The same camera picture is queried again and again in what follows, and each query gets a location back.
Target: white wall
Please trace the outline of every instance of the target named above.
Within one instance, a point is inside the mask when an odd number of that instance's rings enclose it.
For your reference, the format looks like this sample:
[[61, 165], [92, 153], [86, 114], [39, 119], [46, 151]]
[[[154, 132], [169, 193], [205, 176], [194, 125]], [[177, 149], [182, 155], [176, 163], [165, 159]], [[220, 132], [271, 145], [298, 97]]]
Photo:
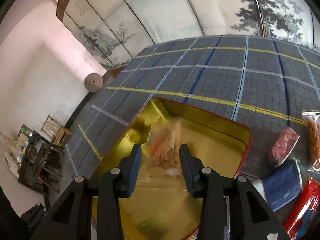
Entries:
[[14, 211], [18, 216], [21, 216], [38, 203], [44, 205], [44, 198], [41, 194], [18, 183], [17, 177], [6, 167], [3, 161], [4, 152], [9, 152], [9, 150], [6, 145], [0, 142], [0, 186]]
[[48, 114], [65, 124], [87, 94], [85, 77], [106, 72], [55, 14], [54, 0], [41, 2], [0, 46], [4, 134], [16, 135], [22, 124], [39, 131]]
[[0, 24], [0, 45], [12, 29], [43, 0], [15, 0]]

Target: tree painting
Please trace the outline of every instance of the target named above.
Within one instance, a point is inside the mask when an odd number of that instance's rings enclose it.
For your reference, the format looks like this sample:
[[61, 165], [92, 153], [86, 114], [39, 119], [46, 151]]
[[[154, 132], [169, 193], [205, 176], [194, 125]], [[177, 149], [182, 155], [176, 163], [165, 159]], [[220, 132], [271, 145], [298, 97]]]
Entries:
[[110, 64], [106, 55], [104, 55], [97, 46], [92, 42], [92, 40], [84, 34], [79, 28], [78, 31], [72, 32], [72, 34], [77, 38], [78, 41], [90, 52], [90, 54], [105, 68], [110, 69], [112, 65]]
[[313, 45], [313, 50], [320, 53], [320, 46], [317, 42], [315, 42], [315, 44]]
[[[119, 23], [119, 27], [115, 30], [117, 34], [116, 37], [110, 37], [106, 34], [103, 30], [99, 27], [96, 28], [94, 31], [91, 29], [86, 28], [85, 26], [80, 26], [80, 30], [83, 32], [80, 40], [82, 44], [86, 44], [86, 49], [94, 56], [103, 57], [103, 59], [107, 59], [108, 56], [112, 55], [112, 51], [118, 47], [120, 44], [124, 44], [128, 39], [132, 36], [138, 34], [133, 33], [128, 35], [128, 29], [125, 28], [124, 23]], [[112, 60], [112, 64], [115, 68], [127, 64], [131, 59], [126, 61], [118, 62], [118, 58], [114, 57]], [[105, 68], [110, 68], [107, 65], [99, 62]]]
[[[302, 33], [299, 32], [303, 20], [298, 16], [302, 9], [292, 0], [258, 0], [263, 18], [265, 34], [267, 37], [278, 38], [285, 41], [299, 42]], [[248, 9], [240, 8], [236, 15], [241, 17], [238, 25], [233, 25], [236, 30], [248, 31], [248, 27], [254, 28], [255, 35], [261, 35], [261, 21], [257, 11], [256, 0], [241, 0], [248, 2]], [[275, 30], [284, 30], [286, 36], [277, 37]]]

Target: table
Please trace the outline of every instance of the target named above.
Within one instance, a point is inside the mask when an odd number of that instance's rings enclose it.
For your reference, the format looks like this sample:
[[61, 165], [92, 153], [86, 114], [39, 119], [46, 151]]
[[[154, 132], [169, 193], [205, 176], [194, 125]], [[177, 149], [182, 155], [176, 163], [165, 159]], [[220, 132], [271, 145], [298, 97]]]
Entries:
[[[62, 147], [57, 147], [54, 145], [54, 137], [51, 141], [48, 141], [41, 134], [36, 131], [33, 131], [32, 136], [28, 141], [28, 146], [25, 149], [25, 154], [21, 161], [21, 168], [19, 169], [19, 178], [18, 182], [25, 185], [26, 187], [41, 193], [45, 196], [49, 196], [48, 188], [52, 188], [59, 192], [55, 187], [51, 185], [51, 181], [58, 183], [55, 179], [47, 180], [46, 177], [40, 176], [44, 171], [47, 173], [55, 174], [56, 176], [61, 177], [60, 174], [47, 169], [44, 164], [48, 159], [48, 155], [54, 151], [59, 161], [59, 154], [63, 154]], [[36, 148], [37, 144], [41, 143], [39, 149]]]
[[[291, 157], [307, 168], [308, 129], [301, 113], [320, 109], [320, 55], [298, 47], [271, 38], [219, 35], [145, 48], [106, 88], [68, 141], [73, 178], [92, 175], [99, 156], [106, 156], [152, 97], [190, 104], [247, 126], [252, 146], [241, 173], [251, 180], [274, 170], [266, 156], [287, 126], [300, 135]], [[307, 175], [320, 180], [315, 173]], [[290, 205], [279, 210], [280, 220], [291, 212]]]

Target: open tin box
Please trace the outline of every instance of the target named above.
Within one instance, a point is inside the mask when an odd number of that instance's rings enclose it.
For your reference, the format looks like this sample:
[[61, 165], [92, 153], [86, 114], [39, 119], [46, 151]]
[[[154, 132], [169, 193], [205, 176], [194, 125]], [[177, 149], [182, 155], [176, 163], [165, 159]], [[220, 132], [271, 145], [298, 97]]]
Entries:
[[[155, 123], [182, 118], [182, 142], [204, 166], [220, 175], [235, 177], [251, 146], [250, 130], [211, 112], [163, 98], [152, 98], [111, 148], [92, 177], [118, 166], [135, 143], [145, 144]], [[130, 240], [180, 240], [199, 225], [202, 199], [184, 190], [163, 190], [136, 185], [129, 199], [119, 199], [124, 238]], [[97, 218], [97, 198], [92, 215]]]

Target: blue stripe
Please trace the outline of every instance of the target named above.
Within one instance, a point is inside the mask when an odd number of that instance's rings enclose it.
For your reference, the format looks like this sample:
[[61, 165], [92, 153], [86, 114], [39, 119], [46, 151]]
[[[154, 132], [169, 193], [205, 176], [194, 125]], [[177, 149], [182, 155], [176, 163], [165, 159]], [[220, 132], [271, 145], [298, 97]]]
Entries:
[[[153, 49], [153, 51], [151, 52], [151, 54], [153, 54], [155, 52], [155, 50], [159, 47], [160, 45], [155, 46], [155, 48]], [[148, 58], [149, 56], [147, 56], [142, 62], [139, 63], [139, 65], [134, 69], [137, 70]], [[133, 72], [131, 72], [125, 79], [124, 81], [122, 81], [122, 83], [120, 84], [121, 86], [126, 82], [127, 79], [129, 79], [129, 77], [132, 75]], [[104, 106], [110, 101], [110, 99], [113, 97], [113, 95], [116, 93], [116, 90], [112, 93], [112, 95], [108, 98], [108, 100], [105, 101], [105, 103], [103, 104], [103, 106], [101, 107], [102, 109], [104, 108]], [[91, 125], [93, 124], [93, 122], [96, 120], [97, 116], [99, 115], [99, 111], [96, 114], [96, 116], [91, 120], [89, 126], [84, 130], [84, 132], [86, 133], [89, 128], [91, 127]], [[76, 146], [73, 148], [71, 155], [73, 154], [73, 152], [76, 150], [76, 148], [78, 147], [80, 141], [82, 140], [83, 136], [80, 137], [80, 139], [78, 140], [78, 142], [76, 143]]]
[[143, 106], [141, 107], [140, 111], [144, 108], [144, 106], [148, 103], [148, 101], [153, 97], [153, 95], [155, 94], [155, 92], [158, 91], [159, 87], [162, 85], [162, 83], [165, 81], [165, 79], [167, 78], [167, 76], [171, 73], [171, 71], [173, 70], [173, 68], [175, 68], [177, 66], [177, 64], [183, 59], [183, 57], [187, 54], [187, 52], [191, 49], [191, 47], [198, 41], [199, 37], [196, 38], [194, 40], [194, 42], [188, 47], [188, 49], [181, 55], [181, 57], [177, 60], [177, 62], [169, 69], [169, 71], [164, 75], [163, 79], [159, 82], [159, 84], [156, 86], [156, 88], [153, 90], [153, 92], [150, 94], [150, 96], [147, 98], [147, 100], [145, 101], [145, 103], [143, 104]]
[[73, 167], [73, 170], [75, 171], [75, 175], [78, 176], [78, 172], [77, 172], [77, 170], [76, 170], [75, 163], [74, 163], [73, 160], [72, 160], [72, 157], [71, 157], [71, 154], [70, 154], [70, 150], [69, 150], [68, 144], [66, 144], [66, 149], [67, 149], [67, 153], [68, 153], [68, 159], [70, 159], [70, 163], [71, 163], [71, 165], [72, 165], [72, 167]]
[[307, 62], [307, 59], [306, 59], [306, 57], [303, 55], [301, 49], [299, 48], [299, 46], [298, 46], [297, 44], [296, 44], [296, 47], [297, 47], [297, 50], [299, 51], [301, 57], [302, 57], [303, 60], [304, 60], [304, 64], [305, 64], [306, 67], [307, 67], [307, 70], [308, 70], [309, 75], [310, 75], [310, 77], [311, 77], [312, 83], [313, 83], [313, 85], [316, 87], [316, 93], [317, 93], [318, 101], [320, 101], [320, 92], [319, 92], [319, 89], [318, 89], [318, 87], [317, 87], [315, 78], [313, 77], [313, 74], [312, 74], [311, 69], [310, 69], [310, 67], [309, 67], [309, 64], [308, 64], [308, 62]]
[[[170, 49], [171, 49], [176, 43], [177, 43], [177, 41], [175, 41], [175, 42], [170, 46], [170, 48], [169, 48], [167, 51], [170, 51]], [[160, 57], [151, 67], [154, 67], [154, 66], [162, 59], [162, 57], [163, 57], [164, 55], [166, 55], [166, 54], [165, 54], [165, 53], [162, 54], [161, 57]], [[138, 82], [133, 86], [133, 88], [135, 88], [135, 87], [139, 84], [139, 82], [144, 78], [144, 76], [145, 76], [149, 71], [150, 71], [150, 69], [147, 70], [146, 73], [144, 73], [144, 75], [138, 80]], [[122, 103], [126, 100], [126, 98], [130, 95], [131, 92], [132, 92], [132, 91], [129, 91], [129, 93], [124, 97], [124, 99], [121, 101], [121, 103], [120, 103], [120, 104], [118, 105], [118, 107], [113, 111], [112, 114], [114, 114], [114, 113], [119, 109], [119, 107], [122, 105]], [[106, 124], [103, 126], [103, 128], [101, 129], [101, 131], [99, 132], [99, 134], [97, 135], [97, 137], [93, 140], [92, 144], [94, 144], [94, 142], [95, 142], [96, 139], [99, 137], [99, 135], [102, 133], [103, 129], [106, 127], [106, 125], [109, 123], [110, 120], [111, 120], [111, 118], [109, 118], [109, 120], [108, 120], [108, 121], [106, 122]], [[79, 166], [78, 166], [78, 168], [77, 168], [77, 171], [79, 170], [81, 164], [83, 163], [85, 157], [86, 157], [87, 154], [90, 152], [90, 150], [91, 150], [91, 148], [90, 148], [90, 149], [87, 151], [87, 153], [84, 155], [82, 161], [80, 162], [80, 164], [79, 164]]]
[[[221, 41], [221, 38], [222, 38], [222, 36], [220, 36], [217, 44], [214, 46], [214, 49], [211, 51], [207, 61], [204, 64], [204, 67], [200, 70], [200, 72], [199, 72], [199, 74], [198, 74], [198, 76], [196, 78], [196, 81], [193, 83], [188, 95], [192, 95], [193, 91], [195, 90], [195, 88], [196, 88], [196, 86], [197, 86], [197, 84], [198, 84], [198, 82], [199, 82], [199, 80], [200, 80], [200, 78], [202, 76], [202, 73], [204, 72], [205, 67], [209, 64], [209, 61], [210, 61], [212, 55], [214, 54], [214, 52], [216, 50], [216, 47], [218, 46], [219, 42]], [[187, 96], [187, 97], [184, 98], [183, 103], [186, 104], [188, 102], [188, 100], [189, 100], [189, 97]]]
[[236, 106], [233, 109], [233, 113], [232, 113], [232, 117], [231, 117], [231, 119], [233, 121], [235, 121], [237, 119], [237, 116], [239, 113], [239, 104], [240, 104], [241, 98], [242, 98], [245, 70], [247, 68], [247, 61], [248, 61], [248, 47], [249, 47], [249, 37], [247, 35], [247, 37], [245, 38], [245, 52], [244, 52], [244, 58], [243, 58], [241, 79], [240, 79], [240, 83], [239, 83], [239, 90], [238, 90], [238, 95], [237, 95], [237, 99], [236, 99]]
[[273, 38], [272, 38], [272, 41], [273, 41], [273, 45], [275, 46], [276, 52], [278, 54], [278, 59], [279, 59], [280, 67], [281, 67], [281, 73], [282, 73], [282, 76], [283, 76], [284, 94], [285, 94], [285, 102], [286, 102], [287, 116], [288, 116], [287, 126], [290, 127], [290, 119], [289, 119], [289, 116], [290, 116], [290, 102], [289, 102], [289, 93], [288, 93], [288, 87], [287, 87], [287, 80], [284, 77], [284, 70], [283, 70], [282, 61], [281, 61], [281, 58], [280, 58], [280, 55], [279, 55], [278, 48], [277, 48], [276, 43], [273, 40]]

